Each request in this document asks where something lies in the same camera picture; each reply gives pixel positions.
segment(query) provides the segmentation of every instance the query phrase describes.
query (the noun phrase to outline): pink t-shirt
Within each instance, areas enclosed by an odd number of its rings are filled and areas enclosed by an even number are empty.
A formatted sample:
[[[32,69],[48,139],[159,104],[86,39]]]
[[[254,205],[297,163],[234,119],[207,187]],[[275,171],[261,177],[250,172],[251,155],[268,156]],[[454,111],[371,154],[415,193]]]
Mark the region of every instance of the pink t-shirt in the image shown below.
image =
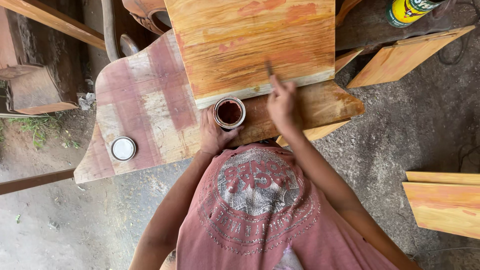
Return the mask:
[[[180,227],[177,269],[268,269],[287,246],[308,269],[396,269],[305,179],[291,152],[254,143],[215,157]]]

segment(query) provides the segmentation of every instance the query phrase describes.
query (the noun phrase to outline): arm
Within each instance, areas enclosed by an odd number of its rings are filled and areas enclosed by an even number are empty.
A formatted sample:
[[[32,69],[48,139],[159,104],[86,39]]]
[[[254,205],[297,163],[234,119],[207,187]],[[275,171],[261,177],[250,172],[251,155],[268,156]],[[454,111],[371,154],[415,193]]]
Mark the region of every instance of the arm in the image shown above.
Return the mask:
[[[202,111],[200,150],[187,170],[163,198],[145,228],[133,255],[130,270],[158,270],[167,255],[177,246],[179,229],[187,216],[193,194],[215,155],[235,138],[242,127],[223,131],[213,118],[213,106]]]
[[[301,129],[295,126],[294,83],[281,84],[275,76],[271,77],[271,82],[274,90],[269,96],[267,109],[277,130],[293,150],[303,173],[323,191],[340,216],[395,266],[399,269],[419,269],[378,226],[350,186],[311,145]]]

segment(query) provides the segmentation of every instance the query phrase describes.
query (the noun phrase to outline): can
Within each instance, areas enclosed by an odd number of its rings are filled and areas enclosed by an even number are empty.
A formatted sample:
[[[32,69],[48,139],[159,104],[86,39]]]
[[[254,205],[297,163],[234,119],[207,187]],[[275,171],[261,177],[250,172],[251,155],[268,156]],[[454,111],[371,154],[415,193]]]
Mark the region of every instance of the can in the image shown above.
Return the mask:
[[[215,122],[225,128],[234,129],[245,120],[245,105],[236,97],[224,97],[219,99],[213,108]]]
[[[443,0],[388,0],[385,15],[392,26],[403,28],[411,25],[441,3]]]
[[[133,158],[137,151],[137,146],[132,139],[122,136],[113,141],[110,150],[114,159],[127,161]]]

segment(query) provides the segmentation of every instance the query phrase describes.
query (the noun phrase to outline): concrete floor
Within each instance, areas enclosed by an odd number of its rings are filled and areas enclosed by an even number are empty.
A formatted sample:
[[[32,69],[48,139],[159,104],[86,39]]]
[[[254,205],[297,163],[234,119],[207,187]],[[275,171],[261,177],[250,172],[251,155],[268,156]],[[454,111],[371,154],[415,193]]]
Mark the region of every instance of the concrete floor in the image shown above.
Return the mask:
[[[448,45],[447,56],[458,45]],[[371,57],[358,57],[335,81],[345,87]],[[462,146],[480,144],[479,62],[475,29],[458,65],[435,55],[397,82],[346,89],[364,102],[365,114],[313,142],[395,243],[407,254],[421,252],[416,259],[424,269],[480,269],[480,240],[418,228],[401,185],[407,170],[458,171]],[[477,165],[466,159],[462,172],[480,172],[480,157],[471,159]],[[157,205],[189,162],[0,196],[0,265],[127,269]],[[476,249],[437,251],[459,247]]]

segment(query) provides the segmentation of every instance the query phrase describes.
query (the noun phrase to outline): white can lid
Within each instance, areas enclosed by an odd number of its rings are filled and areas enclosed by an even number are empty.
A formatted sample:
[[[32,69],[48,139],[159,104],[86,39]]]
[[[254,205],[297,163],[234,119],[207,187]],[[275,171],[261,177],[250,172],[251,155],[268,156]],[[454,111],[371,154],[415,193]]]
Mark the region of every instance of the white can lid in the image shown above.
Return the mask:
[[[132,139],[128,137],[118,137],[113,141],[111,150],[116,160],[127,161],[135,155],[136,146]]]

